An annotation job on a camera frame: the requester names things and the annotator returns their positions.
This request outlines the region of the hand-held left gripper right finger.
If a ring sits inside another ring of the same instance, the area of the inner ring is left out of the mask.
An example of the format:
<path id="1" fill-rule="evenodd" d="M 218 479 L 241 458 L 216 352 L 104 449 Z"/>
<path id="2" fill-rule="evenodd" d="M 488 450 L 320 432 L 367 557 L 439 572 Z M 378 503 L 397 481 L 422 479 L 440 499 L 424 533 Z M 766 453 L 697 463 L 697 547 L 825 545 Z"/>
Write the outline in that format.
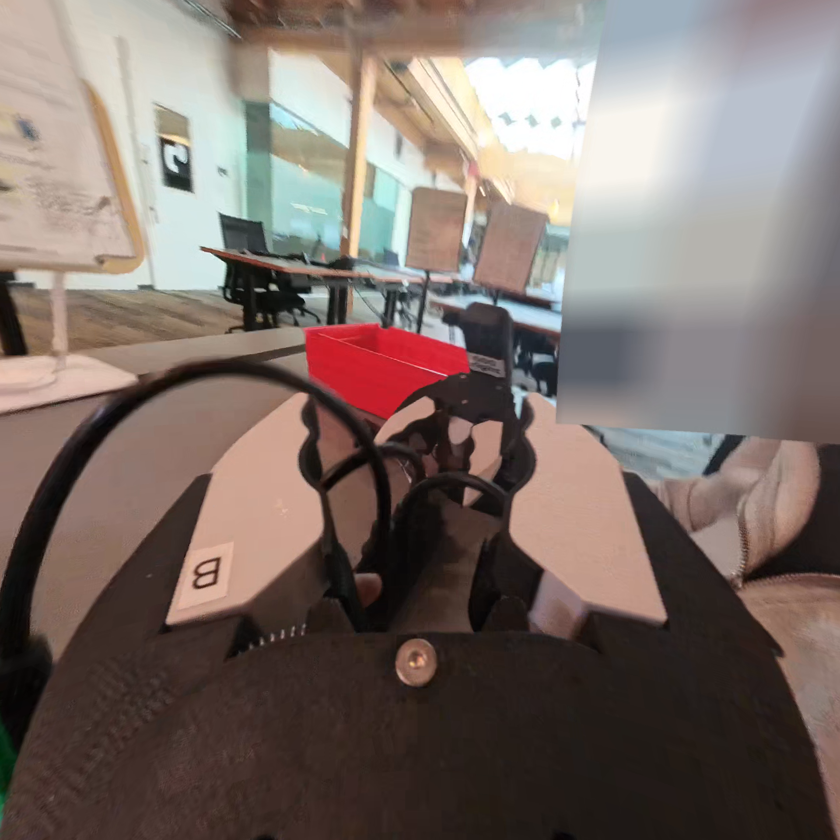
<path id="1" fill-rule="evenodd" d="M 616 459 L 580 425 L 560 424 L 544 396 L 521 408 L 524 477 L 486 562 L 489 593 L 518 599 L 539 634 L 577 637 L 593 614 L 668 621 Z"/>

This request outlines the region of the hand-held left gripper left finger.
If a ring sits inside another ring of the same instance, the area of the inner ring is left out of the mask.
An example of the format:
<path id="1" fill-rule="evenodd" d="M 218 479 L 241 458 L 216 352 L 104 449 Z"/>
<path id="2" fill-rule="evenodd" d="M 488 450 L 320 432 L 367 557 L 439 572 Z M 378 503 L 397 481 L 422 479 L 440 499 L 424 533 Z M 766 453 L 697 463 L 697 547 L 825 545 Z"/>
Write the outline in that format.
<path id="1" fill-rule="evenodd" d="M 346 563 L 320 483 L 319 418 L 291 395 L 218 460 L 185 552 L 165 626 L 245 617 L 258 634 L 303 634 Z"/>

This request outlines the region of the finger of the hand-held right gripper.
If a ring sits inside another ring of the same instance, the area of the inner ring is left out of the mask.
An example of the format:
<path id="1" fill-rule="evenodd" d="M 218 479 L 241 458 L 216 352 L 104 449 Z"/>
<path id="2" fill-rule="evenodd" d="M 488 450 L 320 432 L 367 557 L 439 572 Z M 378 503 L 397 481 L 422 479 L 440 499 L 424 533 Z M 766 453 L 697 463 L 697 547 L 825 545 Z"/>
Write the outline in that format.
<path id="1" fill-rule="evenodd" d="M 486 420 L 470 423 L 464 418 L 449 420 L 449 448 L 453 463 L 472 476 L 493 480 L 502 462 L 503 423 Z"/>
<path id="2" fill-rule="evenodd" d="M 413 397 L 389 417 L 374 436 L 378 445 L 405 445 L 434 461 L 445 461 L 452 406 L 429 395 Z"/>

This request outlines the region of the wooden desk with dark legs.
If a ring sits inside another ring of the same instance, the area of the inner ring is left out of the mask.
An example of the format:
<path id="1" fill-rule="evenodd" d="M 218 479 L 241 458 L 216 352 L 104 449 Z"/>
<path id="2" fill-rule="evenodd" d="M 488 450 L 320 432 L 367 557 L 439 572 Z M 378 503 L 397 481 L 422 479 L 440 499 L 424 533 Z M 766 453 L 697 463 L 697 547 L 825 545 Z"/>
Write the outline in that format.
<path id="1" fill-rule="evenodd" d="M 462 312 L 473 303 L 485 303 L 493 306 L 488 297 L 472 294 L 464 296 L 442 297 L 432 295 L 427 304 L 440 312 Z M 526 302 L 500 299 L 498 307 L 508 311 L 512 324 L 516 329 L 542 335 L 553 344 L 558 344 L 562 327 L 560 310 L 532 306 Z"/>

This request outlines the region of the red plastic bin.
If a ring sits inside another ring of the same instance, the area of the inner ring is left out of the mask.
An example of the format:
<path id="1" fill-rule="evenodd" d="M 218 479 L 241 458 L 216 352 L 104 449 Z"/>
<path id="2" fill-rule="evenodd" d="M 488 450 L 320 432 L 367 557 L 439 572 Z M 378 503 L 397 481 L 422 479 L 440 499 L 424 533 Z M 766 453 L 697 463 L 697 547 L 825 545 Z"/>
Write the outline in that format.
<path id="1" fill-rule="evenodd" d="M 465 349 L 403 329 L 340 324 L 303 333 L 310 377 L 383 419 L 416 391 L 469 372 Z"/>

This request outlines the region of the brown board on stand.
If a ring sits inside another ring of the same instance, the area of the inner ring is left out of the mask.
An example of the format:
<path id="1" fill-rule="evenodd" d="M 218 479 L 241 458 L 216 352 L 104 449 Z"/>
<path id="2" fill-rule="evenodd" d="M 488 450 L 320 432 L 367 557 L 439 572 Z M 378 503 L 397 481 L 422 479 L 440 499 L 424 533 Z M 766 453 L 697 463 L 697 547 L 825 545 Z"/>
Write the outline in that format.
<path id="1" fill-rule="evenodd" d="M 525 302 L 533 262 L 549 223 L 544 211 L 495 201 L 487 213 L 471 284 L 489 291 L 494 299 Z"/>
<path id="2" fill-rule="evenodd" d="M 462 192 L 422 186 L 413 190 L 405 264 L 423 272 L 416 333 L 423 330 L 432 275 L 458 271 L 468 203 L 468 195 Z"/>

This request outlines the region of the long wooden desk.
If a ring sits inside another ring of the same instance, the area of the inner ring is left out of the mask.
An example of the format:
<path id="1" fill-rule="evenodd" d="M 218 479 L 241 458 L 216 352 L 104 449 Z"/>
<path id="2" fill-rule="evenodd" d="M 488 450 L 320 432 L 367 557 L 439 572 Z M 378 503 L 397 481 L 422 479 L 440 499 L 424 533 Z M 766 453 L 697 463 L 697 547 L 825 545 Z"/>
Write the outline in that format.
<path id="1" fill-rule="evenodd" d="M 239 297 L 234 304 L 243 310 L 241 330 L 244 332 L 268 327 L 263 316 L 258 314 L 259 292 L 255 284 L 258 271 L 285 276 L 289 278 L 289 286 L 294 289 L 315 286 L 327 288 L 327 324 L 347 322 L 351 291 L 362 297 L 363 289 L 373 289 L 384 298 L 379 320 L 386 328 L 394 324 L 398 296 L 409 287 L 420 287 L 421 302 L 424 305 L 431 285 L 448 286 L 461 281 L 460 275 L 451 271 L 389 268 L 352 257 L 340 258 L 348 267 L 335 268 L 277 256 L 255 255 L 234 248 L 202 246 L 200 250 L 220 259 L 226 266 L 226 285 L 240 289 L 239 292 L 234 291 L 233 296 Z"/>

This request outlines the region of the wooden pillar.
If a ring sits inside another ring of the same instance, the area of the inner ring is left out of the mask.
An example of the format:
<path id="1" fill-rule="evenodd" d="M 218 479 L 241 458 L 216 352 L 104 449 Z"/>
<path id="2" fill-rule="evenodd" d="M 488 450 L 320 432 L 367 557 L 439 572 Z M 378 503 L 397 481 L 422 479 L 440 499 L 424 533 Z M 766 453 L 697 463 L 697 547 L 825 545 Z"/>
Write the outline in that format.
<path id="1" fill-rule="evenodd" d="M 344 163 L 340 239 L 340 253 L 344 257 L 356 257 L 359 253 L 367 167 L 366 148 L 374 110 L 377 68 L 377 58 L 371 53 L 357 45 L 351 48 L 350 140 Z"/>

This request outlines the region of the black office chair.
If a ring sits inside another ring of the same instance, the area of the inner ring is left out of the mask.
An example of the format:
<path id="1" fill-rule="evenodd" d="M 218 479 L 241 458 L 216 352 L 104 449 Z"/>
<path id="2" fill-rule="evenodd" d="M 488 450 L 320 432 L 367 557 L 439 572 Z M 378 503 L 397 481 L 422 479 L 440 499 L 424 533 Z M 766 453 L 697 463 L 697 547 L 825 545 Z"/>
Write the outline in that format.
<path id="1" fill-rule="evenodd" d="M 263 224 L 246 219 L 218 215 L 226 249 L 257 257 L 273 257 L 267 249 Z M 286 272 L 252 266 L 244 262 L 224 261 L 226 275 L 222 286 L 223 298 L 243 309 L 242 330 L 257 324 L 263 329 L 278 328 L 280 316 L 287 314 L 299 327 L 298 314 L 319 317 L 306 308 L 306 302 Z"/>

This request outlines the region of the black stand leg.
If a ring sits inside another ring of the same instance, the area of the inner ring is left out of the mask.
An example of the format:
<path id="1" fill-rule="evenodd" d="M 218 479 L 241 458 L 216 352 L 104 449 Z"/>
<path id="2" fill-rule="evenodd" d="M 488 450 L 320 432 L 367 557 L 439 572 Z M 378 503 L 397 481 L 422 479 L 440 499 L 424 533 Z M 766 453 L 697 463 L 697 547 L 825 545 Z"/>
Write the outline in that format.
<path id="1" fill-rule="evenodd" d="M 12 271 L 1 271 L 1 346 L 6 356 L 19 357 L 28 354 L 18 310 L 15 306 L 9 284 L 15 282 Z"/>

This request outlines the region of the document stand with white base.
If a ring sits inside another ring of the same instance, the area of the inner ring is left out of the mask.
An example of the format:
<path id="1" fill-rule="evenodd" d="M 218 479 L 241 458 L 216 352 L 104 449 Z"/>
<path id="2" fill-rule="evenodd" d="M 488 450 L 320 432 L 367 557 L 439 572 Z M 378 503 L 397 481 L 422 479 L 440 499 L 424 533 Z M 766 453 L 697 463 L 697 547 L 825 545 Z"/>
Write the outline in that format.
<path id="1" fill-rule="evenodd" d="M 115 392 L 133 374 L 69 352 L 67 278 L 125 275 L 145 258 L 102 100 L 81 78 L 58 2 L 1 2 L 1 268 L 45 273 L 51 350 L 2 357 L 2 414 Z"/>

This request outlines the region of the black and white wall poster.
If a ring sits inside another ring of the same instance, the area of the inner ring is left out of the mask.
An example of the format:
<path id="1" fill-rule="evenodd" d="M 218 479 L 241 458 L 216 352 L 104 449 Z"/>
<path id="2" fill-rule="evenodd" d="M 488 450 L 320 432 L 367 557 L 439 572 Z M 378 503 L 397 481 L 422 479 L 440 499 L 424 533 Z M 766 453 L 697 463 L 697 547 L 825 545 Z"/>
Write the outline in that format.
<path id="1" fill-rule="evenodd" d="M 163 184 L 171 189 L 193 193 L 193 153 L 190 120 L 155 103 L 154 122 Z"/>

